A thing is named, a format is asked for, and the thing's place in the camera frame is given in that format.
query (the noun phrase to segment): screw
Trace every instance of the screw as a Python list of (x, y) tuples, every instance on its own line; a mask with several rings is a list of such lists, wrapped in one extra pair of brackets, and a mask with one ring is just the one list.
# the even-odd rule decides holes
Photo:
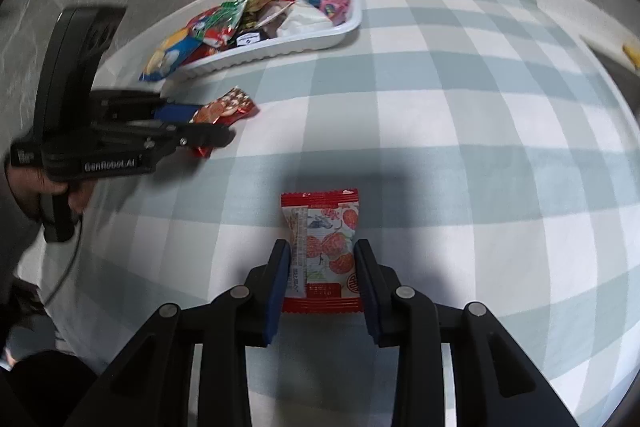
[(415, 295), (415, 290), (411, 286), (398, 286), (396, 295), (401, 299), (411, 299)]
[(173, 317), (175, 314), (177, 314), (177, 312), (178, 312), (178, 307), (175, 304), (165, 304), (160, 308), (158, 313), (160, 314), (161, 317), (168, 319)]
[(476, 317), (482, 317), (486, 313), (486, 306), (482, 302), (472, 302), (468, 306), (469, 313)]
[(230, 293), (234, 299), (244, 299), (245, 297), (248, 297), (251, 292), (249, 291), (249, 288), (241, 285), (231, 288)]

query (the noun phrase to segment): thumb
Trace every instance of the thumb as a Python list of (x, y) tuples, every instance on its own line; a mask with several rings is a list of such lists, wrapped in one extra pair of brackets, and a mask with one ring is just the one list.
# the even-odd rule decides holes
[(24, 169), (25, 188), (39, 194), (63, 194), (66, 183), (52, 182), (42, 169)]

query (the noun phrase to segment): black cable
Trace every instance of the black cable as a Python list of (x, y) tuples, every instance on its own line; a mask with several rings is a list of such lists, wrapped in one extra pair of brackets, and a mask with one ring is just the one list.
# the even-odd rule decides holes
[(46, 299), (44, 299), (44, 302), (42, 303), (42, 305), (45, 308), (48, 307), (51, 304), (51, 301), (56, 297), (56, 295), (60, 291), (60, 288), (62, 288), (62, 285), (65, 283), (67, 277), (69, 277), (69, 274), (71, 273), (71, 269), (74, 267), (74, 264), (76, 263), (76, 258), (78, 257), (78, 251), (80, 250), (80, 240), (82, 239), (82, 216), (79, 217), (78, 221), (80, 223), (80, 227), (78, 230), (78, 239), (76, 240), (76, 247), (74, 248), (74, 254), (71, 256), (71, 260), (69, 261), (69, 264), (66, 265), (65, 271), (60, 277), (60, 279), (58, 280), (58, 283), (52, 289), (49, 296)]

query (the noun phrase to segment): checkered tablecloth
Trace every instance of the checkered tablecloth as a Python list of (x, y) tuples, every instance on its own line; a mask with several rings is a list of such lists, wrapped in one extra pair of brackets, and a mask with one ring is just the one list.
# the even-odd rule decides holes
[[(487, 304), (601, 425), (640, 353), (640, 138), (619, 92), (535, 0), (365, 6), (336, 48), (165, 86), (193, 103), (239, 86), (260, 114), (206, 162), (101, 182), (54, 319), (104, 367), (160, 304), (199, 305), (263, 263), (289, 237), (281, 192), (357, 187), (381, 263), (436, 302)], [(45, 293), (71, 249), (48, 247)], [(254, 425), (389, 425), (397, 355), (362, 315), (284, 315), (248, 350)]]

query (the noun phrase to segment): blue gripper pad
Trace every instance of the blue gripper pad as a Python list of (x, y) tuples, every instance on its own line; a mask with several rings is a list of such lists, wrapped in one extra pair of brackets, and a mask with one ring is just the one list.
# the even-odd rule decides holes
[(188, 122), (201, 105), (165, 103), (154, 111), (154, 119), (165, 122)]
[(369, 270), (364, 260), (364, 255), (360, 245), (356, 243), (353, 254), (356, 260), (356, 276), (358, 277), (358, 288), (360, 299), (364, 309), (364, 319), (367, 323), (367, 331), (372, 336), (373, 341), (378, 344), (380, 341), (380, 304), (376, 299), (373, 283), (369, 275)]
[(282, 248), (282, 257), (280, 258), (280, 263), (278, 263), (278, 267), (276, 269), (273, 286), (271, 287), (271, 294), (269, 295), (265, 310), (266, 317), (262, 337), (266, 346), (271, 344), (273, 337), (278, 331), (278, 322), (280, 320), (280, 314), (282, 313), (284, 294), (287, 290), (290, 260), (291, 247), (289, 246), (289, 243), (285, 243), (285, 246)]

